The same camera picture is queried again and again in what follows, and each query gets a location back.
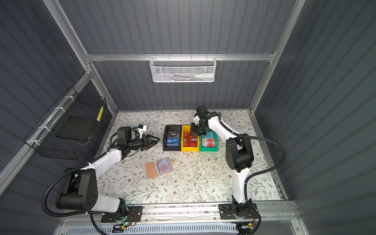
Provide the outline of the white red circle card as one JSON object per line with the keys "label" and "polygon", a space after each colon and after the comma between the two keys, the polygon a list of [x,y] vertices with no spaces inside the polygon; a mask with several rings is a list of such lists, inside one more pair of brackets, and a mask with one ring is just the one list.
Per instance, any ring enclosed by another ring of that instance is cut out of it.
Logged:
{"label": "white red circle card", "polygon": [[160,174],[165,174],[173,171],[171,161],[169,158],[163,158],[157,161],[157,167]]}

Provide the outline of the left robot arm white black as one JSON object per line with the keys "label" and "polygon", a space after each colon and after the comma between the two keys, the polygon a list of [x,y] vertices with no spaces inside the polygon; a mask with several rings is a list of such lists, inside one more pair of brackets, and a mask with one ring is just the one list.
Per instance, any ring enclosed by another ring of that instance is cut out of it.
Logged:
{"label": "left robot arm white black", "polygon": [[56,198],[56,207],[84,213],[128,215],[123,199],[99,193],[97,180],[110,167],[132,156],[131,152],[148,150],[159,141],[159,137],[143,134],[140,127],[119,128],[110,137],[109,146],[99,157],[76,170],[67,169],[70,173],[61,180],[61,192]]}

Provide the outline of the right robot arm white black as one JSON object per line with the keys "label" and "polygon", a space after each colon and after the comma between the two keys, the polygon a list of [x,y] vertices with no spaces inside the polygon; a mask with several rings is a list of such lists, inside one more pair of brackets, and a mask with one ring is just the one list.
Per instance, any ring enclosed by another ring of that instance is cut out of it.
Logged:
{"label": "right robot arm white black", "polygon": [[191,123],[191,134],[201,137],[206,135],[208,130],[214,131],[225,142],[225,159],[234,173],[233,201],[244,204],[247,201],[245,179],[254,161],[251,141],[226,124],[220,113],[210,112],[205,105],[201,105],[196,109]]}

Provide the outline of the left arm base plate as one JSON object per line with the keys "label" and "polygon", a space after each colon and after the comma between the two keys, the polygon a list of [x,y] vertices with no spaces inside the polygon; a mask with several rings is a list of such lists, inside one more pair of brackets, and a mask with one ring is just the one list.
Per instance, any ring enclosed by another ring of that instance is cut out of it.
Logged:
{"label": "left arm base plate", "polygon": [[125,212],[108,213],[103,215],[101,223],[136,223],[141,221],[143,214],[142,206],[127,206]]}

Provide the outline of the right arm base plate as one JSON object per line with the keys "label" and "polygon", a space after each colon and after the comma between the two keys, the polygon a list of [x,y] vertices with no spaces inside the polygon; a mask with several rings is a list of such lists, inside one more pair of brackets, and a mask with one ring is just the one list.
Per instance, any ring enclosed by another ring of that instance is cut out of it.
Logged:
{"label": "right arm base plate", "polygon": [[254,221],[259,219],[257,206],[254,203],[236,204],[233,202],[232,204],[219,204],[218,209],[222,220],[247,219]]}

